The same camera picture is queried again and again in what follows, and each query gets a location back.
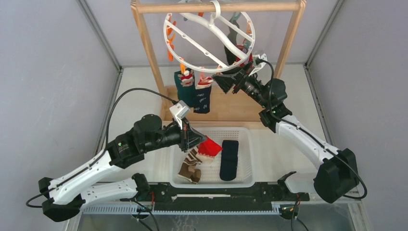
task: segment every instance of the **wooden rod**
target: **wooden rod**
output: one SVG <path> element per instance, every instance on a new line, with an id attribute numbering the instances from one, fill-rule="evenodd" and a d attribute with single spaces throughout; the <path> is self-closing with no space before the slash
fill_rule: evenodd
<path id="1" fill-rule="evenodd" d="M 259 11 L 297 11 L 299 2 L 220 2 L 221 12 L 259 12 Z M 203 3 L 176 3 L 176 4 L 130 4 L 138 8 L 139 13 L 196 13 L 215 12 L 216 8 L 211 2 Z"/>
<path id="2" fill-rule="evenodd" d="M 139 0 L 133 0 L 132 3 L 135 3 L 137 5 L 139 3 Z M 153 45 L 152 41 L 150 40 L 149 31 L 147 30 L 146 21 L 144 20 L 143 14 L 138 12 L 137 7 L 132 7 L 132 12 L 133 17 L 135 18 L 136 25 L 139 29 L 140 38 L 146 51 L 147 59 L 149 60 L 150 68 L 152 69 L 157 88 L 161 94 L 167 95 L 167 89 L 165 88 L 162 76 L 160 74 L 159 65 L 157 64 L 156 55 L 154 54 Z M 164 105 L 167 105 L 168 100 L 162 98 L 162 101 Z"/>
<path id="3" fill-rule="evenodd" d="M 275 73 L 273 75 L 274 78 L 281 78 L 283 67 L 288 59 L 294 37 L 302 19 L 303 12 L 305 11 L 306 0 L 298 0 L 298 3 L 300 8 L 298 11 L 292 13 L 288 30 L 286 31 L 285 39 L 283 40 L 282 48 L 280 50 L 281 52 L 279 54 L 278 63 L 276 64 Z"/>

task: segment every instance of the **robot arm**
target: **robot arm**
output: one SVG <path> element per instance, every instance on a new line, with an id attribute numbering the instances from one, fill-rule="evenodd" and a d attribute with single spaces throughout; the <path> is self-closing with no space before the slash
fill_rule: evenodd
<path id="1" fill-rule="evenodd" d="M 252 62 L 249 62 L 226 75 L 214 75 L 213 78 L 225 93 L 231 88 L 233 94 L 242 90 L 265 108 L 259 113 L 263 125 L 290 140 L 316 167 L 317 175 L 301 180 L 302 183 L 307 181 L 306 187 L 294 185 L 293 175 L 298 173 L 287 174 L 284 180 L 288 189 L 293 193 L 311 193 L 310 189 L 313 189 L 323 200 L 333 203 L 356 187 L 359 177 L 354 153 L 349 149 L 341 151 L 326 143 L 292 115 L 283 104 L 287 94 L 282 80 L 274 78 L 263 85 L 256 78 L 257 75 L 252 75 L 252 71 Z"/>
<path id="2" fill-rule="evenodd" d="M 39 190 L 47 198 L 41 206 L 43 213 L 54 221 L 63 221 L 91 204 L 148 192 L 149 185 L 142 174 L 115 183 L 93 184 L 144 160 L 147 152 L 175 144 L 186 152 L 206 140 L 206 136 L 191 128 L 184 117 L 189 108 L 183 101 L 172 106 L 170 111 L 175 120 L 168 126 L 163 127 L 157 115 L 145 115 L 131 130 L 117 136 L 105 150 L 74 171 L 57 179 L 39 180 Z"/>

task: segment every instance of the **laundry basket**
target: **laundry basket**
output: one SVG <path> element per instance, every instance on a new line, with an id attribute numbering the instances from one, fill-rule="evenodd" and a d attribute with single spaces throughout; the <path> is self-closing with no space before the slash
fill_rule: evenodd
<path id="1" fill-rule="evenodd" d="M 201 179 L 198 184 L 192 184 L 186 179 L 177 176 L 181 164 L 188 153 L 182 152 L 177 146 L 171 148 L 170 153 L 170 184 L 176 188 L 246 188 L 255 183 L 254 159 L 251 133 L 246 128 L 196 128 L 207 135 L 214 142 L 222 146 L 223 140 L 238 141 L 238 169 L 237 177 L 232 181 L 223 181 L 219 177 L 221 166 L 221 152 L 212 163 L 197 165 L 201 170 Z"/>

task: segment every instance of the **drying rack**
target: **drying rack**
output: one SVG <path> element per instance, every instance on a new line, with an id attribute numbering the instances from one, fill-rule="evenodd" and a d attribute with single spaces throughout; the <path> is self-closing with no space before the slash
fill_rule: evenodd
<path id="1" fill-rule="evenodd" d="M 220 5 L 222 12 L 292 12 L 274 73 L 274 78 L 280 78 L 305 10 L 306 0 L 296 0 L 293 2 L 237 2 L 220 3 Z M 139 0 L 132 0 L 130 7 L 139 29 L 140 38 L 152 68 L 158 90 L 161 94 L 176 99 L 176 86 L 165 86 L 163 83 L 144 14 L 215 12 L 216 8 L 211 2 L 142 4 Z M 213 87 L 210 100 L 211 111 L 208 114 L 189 113 L 187 115 L 192 125 L 196 127 L 264 128 L 258 115 L 263 108 L 244 92 L 240 91 L 236 95 L 232 95 L 232 93 L 225 94 L 219 87 Z M 163 124 L 170 123 L 173 118 L 169 112 L 170 106 L 171 103 L 169 101 L 162 99 L 160 117 L 163 120 Z"/>

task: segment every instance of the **red fabric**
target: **red fabric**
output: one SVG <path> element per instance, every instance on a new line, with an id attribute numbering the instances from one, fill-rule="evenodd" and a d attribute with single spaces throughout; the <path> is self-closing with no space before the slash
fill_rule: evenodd
<path id="1" fill-rule="evenodd" d="M 206 137 L 207 140 L 200 143 L 200 146 L 198 147 L 198 153 L 215 157 L 222 150 L 222 147 L 219 146 L 212 139 L 210 139 L 208 136 Z"/>

